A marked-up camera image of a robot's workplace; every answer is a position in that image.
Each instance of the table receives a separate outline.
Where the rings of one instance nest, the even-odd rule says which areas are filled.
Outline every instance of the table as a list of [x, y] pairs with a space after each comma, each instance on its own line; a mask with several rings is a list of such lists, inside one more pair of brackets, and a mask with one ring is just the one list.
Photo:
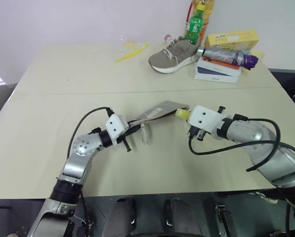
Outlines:
[[[106, 76], [100, 81], [103, 71], [98, 69], [101, 73], [97, 75], [89, 66], [90, 62], [85, 66], [86, 58], [91, 61], [91, 56], [77, 57], [74, 63], [68, 64], [70, 59], [65, 56], [65, 51], [73, 52], [72, 55], [87, 55], [85, 48], [100, 51], [102, 47], [60, 46], [42, 52], [0, 112], [0, 198], [48, 197], [55, 177], [64, 165], [68, 142], [77, 122], [86, 112], [100, 106], [110, 106], [117, 114], [123, 114], [130, 120], [163, 100], [189, 104], [191, 108], [202, 105], [213, 110], [223, 105], [226, 114], [240, 113], [250, 118], [275, 120], [281, 128], [282, 141], [295, 146], [295, 104], [262, 64], [255, 71], [242, 76], [238, 83], [226, 84], [193, 80], [189, 74], [183, 77], [181, 71], [171, 75], [155, 73], [149, 66], [145, 68], [142, 58], [147, 56], [141, 54], [132, 63], [140, 61], [142, 71], [155, 76], [150, 84], [144, 73], [139, 83], [139, 65], [133, 72], [135, 76], [128, 73], [127, 77], [121, 73], [119, 77], [114, 77], [117, 70], [124, 73], [126, 70], [121, 69], [123, 67], [120, 65], [111, 67], [107, 72], [111, 77]], [[63, 68], [59, 66], [56, 70], [54, 66], [62, 63], [67, 68], [85, 66], [87, 70], [81, 74], [89, 75], [88, 79], [78, 83], [80, 78], [86, 77], [77, 78], [77, 72], [72, 75], [67, 73], [65, 79], [69, 81], [64, 85]], [[126, 68], [131, 64], [130, 61], [124, 63]], [[182, 72], [188, 72], [191, 67], [182, 69]], [[42, 80], [42, 72], [44, 75], [49, 73], [51, 77]], [[91, 73], [94, 81], [89, 79]], [[132, 80], [132, 83], [128, 86], [119, 84], [123, 79], [127, 82]], [[168, 83], [170, 79], [177, 84]], [[85, 81], [96, 90], [91, 92], [92, 86], [86, 86]], [[78, 134], [103, 127], [106, 119], [104, 112], [93, 114], [84, 121]], [[188, 150], [188, 129], [188, 124], [178, 117], [164, 118], [148, 126], [148, 145], [143, 145], [138, 132], [128, 138], [132, 147], [130, 153], [122, 144], [98, 153], [84, 187], [85, 195], [212, 192], [272, 187], [257, 171], [245, 172], [251, 162], [242, 149], [201, 157], [193, 155]], [[194, 149], [208, 151], [230, 144], [230, 141], [217, 141], [206, 136], [205, 142], [194, 143]]]

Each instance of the floor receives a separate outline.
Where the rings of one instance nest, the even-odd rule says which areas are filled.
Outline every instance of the floor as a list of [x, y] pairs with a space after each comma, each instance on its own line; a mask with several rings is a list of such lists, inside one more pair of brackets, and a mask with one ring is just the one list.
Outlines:
[[[273, 73], [287, 93], [295, 102], [295, 75]], [[0, 110], [11, 95], [13, 88], [0, 86]], [[260, 198], [241, 194], [226, 199], [219, 198], [213, 193], [194, 194], [160, 194], [135, 196], [138, 205], [137, 228], [133, 234], [143, 232], [162, 232], [163, 203], [168, 198], [177, 197], [187, 202], [195, 211], [204, 236], [225, 237], [225, 231], [218, 224], [214, 212], [214, 205], [225, 204], [232, 212], [239, 236], [262, 237], [277, 229], [284, 229], [285, 208], [284, 201], [277, 205], [269, 204]], [[87, 206], [96, 218], [94, 236], [100, 236], [110, 209], [120, 197], [91, 197], [86, 198]], [[9, 233], [18, 233], [26, 236], [34, 221], [43, 200], [0, 200], [0, 205], [11, 206], [11, 209], [0, 210], [0, 237]], [[76, 212], [82, 216], [80, 206]], [[291, 229], [295, 228], [294, 219], [291, 219]]]

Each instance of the plastic bottle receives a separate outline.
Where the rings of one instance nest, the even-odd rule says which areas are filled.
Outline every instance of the plastic bottle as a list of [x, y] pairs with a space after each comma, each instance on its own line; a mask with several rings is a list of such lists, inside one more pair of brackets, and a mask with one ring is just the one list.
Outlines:
[[208, 23], [209, 23], [209, 19], [211, 16], [211, 13], [213, 11], [213, 5], [214, 5], [214, 0], [205, 0], [205, 5], [206, 5], [206, 9], [203, 13], [203, 26], [201, 28], [201, 32], [200, 32], [200, 41], [199, 44], [201, 44], [205, 33], [206, 33], [206, 29], [208, 27]]
[[190, 18], [186, 33], [185, 40], [190, 40], [192, 44], [196, 45], [200, 38], [200, 32], [203, 25], [203, 12], [206, 6], [199, 3], [196, 7], [195, 14]]

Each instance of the gray fabric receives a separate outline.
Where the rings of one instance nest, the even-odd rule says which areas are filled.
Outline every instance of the gray fabric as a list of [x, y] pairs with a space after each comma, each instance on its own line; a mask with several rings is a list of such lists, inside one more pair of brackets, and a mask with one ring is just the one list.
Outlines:
[[102, 237], [126, 237], [131, 233], [130, 199], [117, 201], [103, 227]]
[[[179, 64], [186, 58], [194, 55], [197, 52], [198, 47], [198, 45], [190, 43], [190, 40], [185, 39], [176, 41], [171, 46], [168, 46], [167, 49], [173, 54], [173, 56], [177, 57]], [[151, 66], [157, 68], [172, 68], [177, 65], [177, 61], [174, 57], [169, 59], [163, 50], [152, 55], [148, 60]]]
[[174, 232], [202, 234], [193, 210], [185, 202], [174, 198], [171, 200], [170, 207]]

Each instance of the robotic arm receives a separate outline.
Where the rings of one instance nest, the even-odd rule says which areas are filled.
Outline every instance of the robotic arm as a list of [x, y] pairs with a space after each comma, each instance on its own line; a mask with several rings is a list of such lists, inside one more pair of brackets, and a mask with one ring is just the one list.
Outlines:
[[[47, 198], [33, 223], [28, 237], [70, 237], [74, 223], [68, 218], [74, 215], [82, 187], [91, 169], [94, 156], [103, 148], [124, 142], [127, 151], [130, 148], [125, 137], [133, 134], [140, 128], [144, 128], [144, 122], [155, 120], [171, 114], [184, 105], [175, 104], [168, 111], [156, 106], [148, 110], [143, 117], [127, 123], [123, 116], [110, 115], [105, 123], [106, 130], [94, 129], [91, 133], [79, 136], [72, 144], [72, 152], [61, 170], [57, 182], [53, 188], [50, 198]], [[233, 118], [222, 114], [224, 107], [218, 112], [207, 108], [196, 106], [188, 117], [191, 125], [189, 130], [189, 147], [192, 149], [191, 141], [197, 138], [202, 141], [205, 134], [209, 133], [216, 139], [228, 139], [235, 143], [255, 141], [256, 144], [243, 146], [249, 154], [252, 163], [258, 164], [263, 161], [272, 151], [275, 134], [258, 121], [250, 121], [246, 117], [235, 115]], [[260, 144], [259, 141], [267, 140], [269, 143]], [[276, 150], [274, 156], [264, 165], [258, 168], [259, 172], [275, 187], [277, 187], [287, 202], [295, 210], [295, 154], [282, 144]]]

